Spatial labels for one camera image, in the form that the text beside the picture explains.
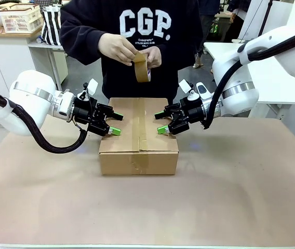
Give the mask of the person's right hand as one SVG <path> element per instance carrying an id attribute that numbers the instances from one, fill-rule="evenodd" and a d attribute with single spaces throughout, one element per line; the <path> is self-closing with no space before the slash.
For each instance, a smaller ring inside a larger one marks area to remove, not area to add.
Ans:
<path id="1" fill-rule="evenodd" d="M 98 42 L 99 52 L 124 65 L 131 66 L 137 49 L 123 36 L 104 33 Z"/>

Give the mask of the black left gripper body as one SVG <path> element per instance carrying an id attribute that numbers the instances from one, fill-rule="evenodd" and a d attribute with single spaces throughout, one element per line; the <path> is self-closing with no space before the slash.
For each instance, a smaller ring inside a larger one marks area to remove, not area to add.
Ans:
<path id="1" fill-rule="evenodd" d="M 99 136 L 106 136 L 110 126 L 106 123 L 106 117 L 110 117 L 111 107 L 100 104 L 96 99 L 89 97 L 88 101 L 79 98 L 74 100 L 73 119 L 77 123 L 88 125 L 87 131 Z"/>

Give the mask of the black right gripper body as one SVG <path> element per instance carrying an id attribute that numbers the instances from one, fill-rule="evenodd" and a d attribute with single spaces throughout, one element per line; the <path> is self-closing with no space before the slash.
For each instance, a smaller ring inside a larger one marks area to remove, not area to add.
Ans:
<path id="1" fill-rule="evenodd" d="M 165 113 L 167 117 L 171 117 L 168 125 L 168 132 L 171 134 L 182 133 L 190 128 L 190 124 L 206 121 L 202 100 L 180 100 L 179 103 L 166 106 Z"/>

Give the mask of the person's left hand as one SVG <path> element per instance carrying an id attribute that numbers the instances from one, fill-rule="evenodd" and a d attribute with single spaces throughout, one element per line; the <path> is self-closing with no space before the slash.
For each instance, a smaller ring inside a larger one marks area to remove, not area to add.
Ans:
<path id="1" fill-rule="evenodd" d="M 160 67 L 162 64 L 162 55 L 160 49 L 156 46 L 150 47 L 145 52 L 147 54 L 148 69 Z"/>

